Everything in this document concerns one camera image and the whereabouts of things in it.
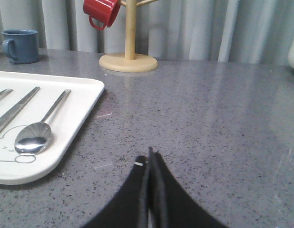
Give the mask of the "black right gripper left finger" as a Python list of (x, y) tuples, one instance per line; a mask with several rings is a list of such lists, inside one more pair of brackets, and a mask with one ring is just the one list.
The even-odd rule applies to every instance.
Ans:
[(85, 228), (147, 228), (148, 227), (147, 157), (138, 156), (127, 179), (113, 199)]

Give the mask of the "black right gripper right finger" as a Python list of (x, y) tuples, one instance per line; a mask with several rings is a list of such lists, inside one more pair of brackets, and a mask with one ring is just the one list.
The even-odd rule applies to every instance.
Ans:
[(149, 147), (149, 200), (155, 228), (225, 228), (181, 187), (159, 152)]

